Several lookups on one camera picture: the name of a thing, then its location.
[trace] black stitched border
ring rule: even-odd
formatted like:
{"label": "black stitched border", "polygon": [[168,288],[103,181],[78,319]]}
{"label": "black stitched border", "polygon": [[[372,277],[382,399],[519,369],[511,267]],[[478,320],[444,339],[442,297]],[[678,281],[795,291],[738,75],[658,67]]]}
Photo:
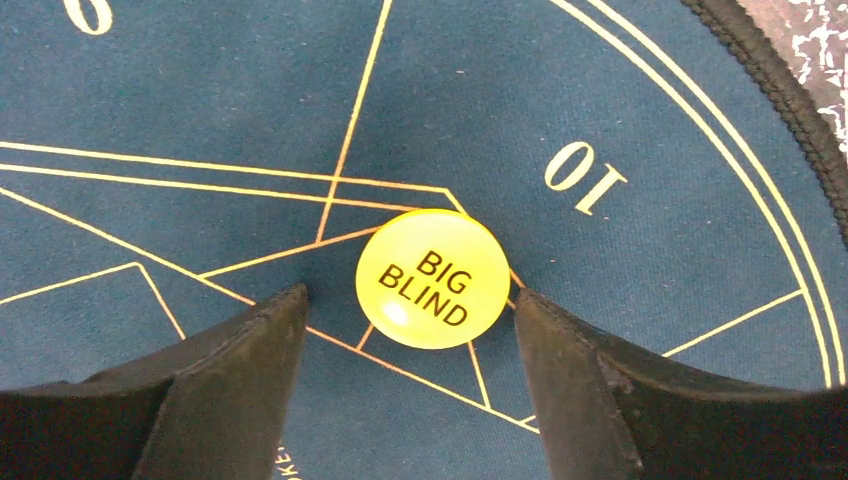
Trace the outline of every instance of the black stitched border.
{"label": "black stitched border", "polygon": [[700,17],[774,104],[816,172],[848,249],[848,166],[809,92],[735,0],[680,1]]}

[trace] yellow disc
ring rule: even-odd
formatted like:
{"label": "yellow disc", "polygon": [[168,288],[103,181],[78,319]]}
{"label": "yellow disc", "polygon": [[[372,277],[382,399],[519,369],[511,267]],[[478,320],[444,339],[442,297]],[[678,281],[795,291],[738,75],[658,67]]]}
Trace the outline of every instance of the yellow disc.
{"label": "yellow disc", "polygon": [[471,341],[498,319],[509,265],[489,230],[467,215],[425,209],[383,225],[356,269],[365,315],[387,337],[417,348]]}

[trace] digit 0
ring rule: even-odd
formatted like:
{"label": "digit 0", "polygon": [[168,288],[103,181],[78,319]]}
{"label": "digit 0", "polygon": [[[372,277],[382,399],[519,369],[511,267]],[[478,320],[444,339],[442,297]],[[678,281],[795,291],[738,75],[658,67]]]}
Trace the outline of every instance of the digit 0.
{"label": "digit 0", "polygon": [[[583,156],[583,159],[580,160],[580,163],[577,164],[577,167],[569,173],[562,181],[558,183],[554,183],[554,176],[562,169],[565,163],[573,157],[580,150],[585,150],[586,154]],[[562,192],[564,190],[568,190],[577,184],[583,177],[589,173],[589,169],[592,168],[592,163],[595,161],[595,149],[592,148],[586,142],[573,142],[564,146],[562,150],[557,152],[554,155],[554,158],[548,162],[548,167],[545,169],[545,185],[548,186],[551,190],[556,192]],[[592,206],[605,194],[607,191],[612,188],[616,182],[624,182],[627,183],[627,179],[624,178],[623,175],[618,173],[618,170],[615,169],[610,164],[605,164],[607,167],[607,173],[604,177],[589,190],[589,193],[586,194],[577,205],[574,206],[577,211],[585,213],[586,215],[592,215]]]}
{"label": "digit 0", "polygon": [[112,8],[107,0],[90,0],[97,15],[97,28],[91,28],[88,20],[82,14],[82,0],[64,0],[65,10],[68,12],[71,22],[82,32],[89,35],[103,35],[112,28]]}

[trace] blue poker mat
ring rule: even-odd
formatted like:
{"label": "blue poker mat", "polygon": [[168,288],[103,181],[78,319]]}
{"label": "blue poker mat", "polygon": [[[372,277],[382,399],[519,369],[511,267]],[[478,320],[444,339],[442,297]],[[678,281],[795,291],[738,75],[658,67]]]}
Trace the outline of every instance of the blue poker mat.
{"label": "blue poker mat", "polygon": [[467,212],[516,276],[710,372],[846,383],[844,159],[728,0],[0,3],[0,388],[306,283],[275,478],[546,478],[512,311],[423,351],[371,233]]}

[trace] curved yellow line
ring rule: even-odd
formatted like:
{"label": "curved yellow line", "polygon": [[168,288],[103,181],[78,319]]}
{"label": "curved yellow line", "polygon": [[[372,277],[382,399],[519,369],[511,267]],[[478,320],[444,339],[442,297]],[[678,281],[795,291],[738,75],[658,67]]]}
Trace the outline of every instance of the curved yellow line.
{"label": "curved yellow line", "polygon": [[727,161],[736,175],[740,178],[742,183],[745,185],[745,188],[751,193],[751,196],[754,199],[754,202],[760,208],[760,211],[766,217],[769,225],[772,230],[777,234],[777,240],[780,243],[781,248],[784,251],[784,254],[789,261],[790,268],[792,269],[795,278],[798,280],[801,289],[803,290],[804,301],[807,304],[807,310],[810,314],[810,318],[813,322],[813,330],[816,335],[816,340],[819,344],[819,352],[822,357],[822,370],[824,371],[824,379],[825,385],[829,388],[831,386],[831,373],[830,373],[830,360],[827,352],[827,348],[825,346],[824,335],[822,334],[822,329],[820,322],[818,320],[818,315],[815,310],[815,306],[813,305],[812,299],[809,295],[809,288],[807,287],[806,280],[801,273],[801,269],[798,266],[798,261],[795,259],[795,256],[792,253],[792,249],[789,247],[789,242],[786,239],[786,236],[783,234],[783,231],[780,228],[780,225],[777,223],[777,219],[775,219],[774,214],[766,205],[765,200],[763,200],[762,196],[759,195],[756,186],[753,184],[751,179],[748,177],[748,174],[742,169],[736,159],[733,157],[733,154],[730,153],[727,146],[721,139],[716,135],[715,131],[704,121],[704,118],[695,111],[695,109],[690,105],[681,95],[680,93],[672,87],[653,67],[648,65],[645,60],[643,60],[639,55],[637,55],[630,47],[624,44],[621,40],[619,40],[615,35],[610,33],[600,24],[592,20],[588,15],[577,9],[571,3],[565,0],[550,0],[553,4],[563,9],[569,15],[573,16],[575,19],[586,25],[590,30],[595,32],[599,37],[606,40],[610,45],[615,47],[619,52],[622,53],[628,60],[633,62],[640,70],[642,70],[654,83],[657,84],[665,93],[668,95],[677,105],[683,109],[683,111],[692,119],[693,122],[704,132],[707,138],[712,142],[712,144],[718,149],[719,153],[721,153],[722,157]]}
{"label": "curved yellow line", "polygon": [[792,210],[790,210],[788,204],[781,195],[780,191],[777,189],[777,186],[772,181],[766,169],[760,163],[760,160],[757,158],[756,154],[754,154],[751,147],[745,141],[744,138],[739,134],[733,124],[727,119],[721,109],[713,103],[712,99],[704,93],[704,91],[695,83],[692,78],[683,71],[680,66],[671,59],[656,43],[654,43],[647,35],[645,35],[639,28],[630,23],[626,18],[621,16],[618,12],[613,10],[609,5],[604,3],[602,0],[588,0],[595,8],[597,8],[601,13],[609,17],[613,22],[617,23],[621,28],[626,30],[629,34],[633,35],[633,37],[639,41],[642,45],[644,45],[651,53],[654,54],[663,64],[665,64],[669,70],[679,78],[684,85],[704,104],[705,107],[710,111],[710,113],[715,116],[716,120],[721,124],[724,130],[733,138],[733,141],[739,145],[739,148],[742,150],[742,153],[745,154],[745,157],[760,175],[760,178],[768,187],[769,193],[774,197],[777,202],[778,207],[783,213],[786,221],[789,223],[789,227],[792,230],[792,233],[795,235],[795,239],[801,246],[801,252],[804,255],[804,259],[807,261],[807,264],[810,267],[810,272],[813,275],[813,282],[816,284],[816,289],[818,289],[819,296],[821,297],[822,306],[824,307],[825,315],[827,316],[827,322],[830,327],[830,334],[833,338],[833,347],[836,351],[836,363],[837,369],[839,371],[839,383],[842,385],[846,384],[845,378],[845,359],[842,350],[842,342],[839,337],[839,328],[836,324],[836,319],[833,315],[833,308],[830,305],[830,298],[828,298],[827,290],[824,287],[824,281],[822,280],[822,276],[819,273],[819,269],[816,266],[816,261],[813,258],[812,253],[810,252],[810,247],[807,244],[807,240],[804,238],[804,234],[801,231],[801,227],[798,225],[798,222],[795,220],[795,216],[792,214]]}

